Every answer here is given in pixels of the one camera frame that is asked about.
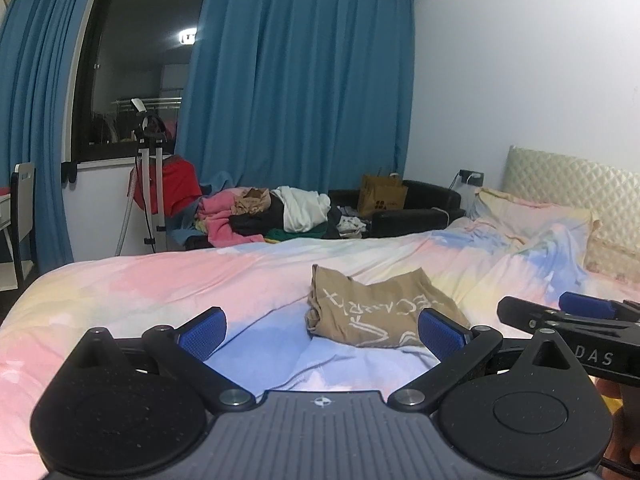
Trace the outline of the person's right hand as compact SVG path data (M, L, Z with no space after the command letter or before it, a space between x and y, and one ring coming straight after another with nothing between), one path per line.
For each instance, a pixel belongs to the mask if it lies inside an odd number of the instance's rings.
M601 396L620 401L618 410L613 415L613 433L604 456L615 463L625 466L639 465L639 441L630 444L627 436L631 421L624 414L620 385L610 380L597 378L594 383Z

